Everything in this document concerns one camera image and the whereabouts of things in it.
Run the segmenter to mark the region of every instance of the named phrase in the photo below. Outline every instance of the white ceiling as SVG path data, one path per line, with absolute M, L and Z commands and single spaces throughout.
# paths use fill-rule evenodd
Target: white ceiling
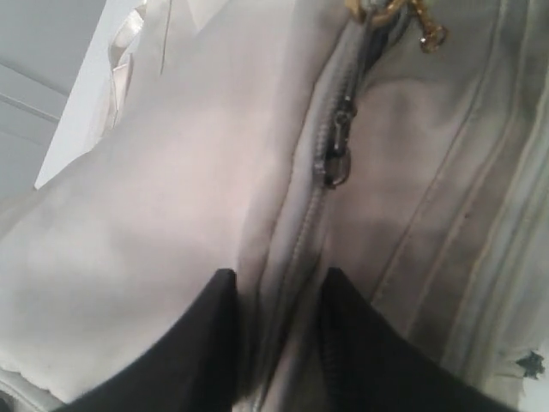
M 69 95 L 105 0 L 0 0 L 0 64 Z

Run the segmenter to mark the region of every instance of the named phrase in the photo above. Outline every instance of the zipper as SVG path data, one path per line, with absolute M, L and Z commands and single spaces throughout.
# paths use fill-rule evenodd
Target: zipper
M 357 6 L 356 2 L 359 2 L 359 7 L 353 8 L 352 3 Z M 345 57 L 341 62 L 341 69 L 335 74 L 334 86 L 324 99 L 324 114 L 317 127 L 317 143 L 314 153 L 313 174 L 315 183 L 290 264 L 281 280 L 281 291 L 276 307 L 288 308 L 293 306 L 292 297 L 295 298 L 296 294 L 292 291 L 302 290 L 310 280 L 304 279 L 299 274 L 302 273 L 301 264 L 310 250 L 318 221 L 322 216 L 326 196 L 330 190 L 343 185 L 351 172 L 351 151 L 348 147 L 348 141 L 351 124 L 357 114 L 355 100 L 359 88 L 363 84 L 365 74 L 383 54 L 383 50 L 389 43 L 389 33 L 399 21 L 402 11 L 406 9 L 405 6 L 408 6 L 408 3 L 413 5 L 416 2 L 422 4 L 422 0 L 391 0 L 384 8 L 373 5 L 363 8 L 360 0 L 346 0 L 351 16 L 354 18 L 354 22 L 351 22 L 351 24 L 358 25 L 359 29 L 354 40 L 349 40 L 349 43 L 351 43 L 348 46 L 349 51 L 345 53 Z M 447 31 L 432 21 L 426 13 L 426 9 L 421 16 L 422 18 L 419 18 L 419 21 L 424 20 L 421 23 L 424 28 L 422 50 L 424 52 L 433 52 L 445 41 Z M 437 36 L 434 36 L 435 32 L 429 32 L 431 35 L 427 36 L 429 34 L 427 29 L 435 30 L 435 28 Z M 286 316 L 284 309 L 273 315 L 273 326 L 268 332 L 269 336 L 266 342 L 279 341 L 280 336 L 276 333 L 284 320 L 281 317 L 284 316 Z M 270 350 L 267 349 L 264 356 L 258 359 L 262 366 L 258 378 L 267 377 L 267 379 L 262 382 L 259 391 L 250 400 L 249 405 L 252 412 L 259 412 L 262 408 L 268 389 L 269 375 L 274 368 L 273 362 L 277 350 L 275 346 L 276 344 L 273 344 L 269 348 Z M 337 380 L 338 376 L 339 373 L 336 372 L 334 381 Z

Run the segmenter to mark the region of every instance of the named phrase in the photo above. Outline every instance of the white leather handbag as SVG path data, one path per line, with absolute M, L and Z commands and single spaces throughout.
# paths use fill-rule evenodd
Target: white leather handbag
M 546 410 L 549 3 L 227 0 L 190 33 L 191 3 L 148 1 L 116 127 L 0 215 L 0 392 L 74 401 L 232 268 L 235 410 L 320 410 L 295 379 L 337 266 L 439 365 Z

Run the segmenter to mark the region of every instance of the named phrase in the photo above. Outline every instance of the gold hardware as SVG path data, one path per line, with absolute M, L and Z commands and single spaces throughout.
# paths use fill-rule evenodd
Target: gold hardware
M 367 12 L 361 0 L 345 0 L 345 5 L 351 11 L 354 20 L 361 24 L 364 23 Z M 391 0 L 385 8 L 376 9 L 376 14 L 372 17 L 373 26 L 382 27 L 389 24 L 406 5 L 413 8 L 421 25 L 423 31 L 421 50 L 425 53 L 433 53 L 448 37 L 448 29 L 432 19 L 424 0 Z

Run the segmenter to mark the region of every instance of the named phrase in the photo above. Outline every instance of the wall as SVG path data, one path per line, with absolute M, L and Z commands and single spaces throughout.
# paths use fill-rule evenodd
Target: wall
M 0 0 L 0 199 L 33 188 L 105 0 Z

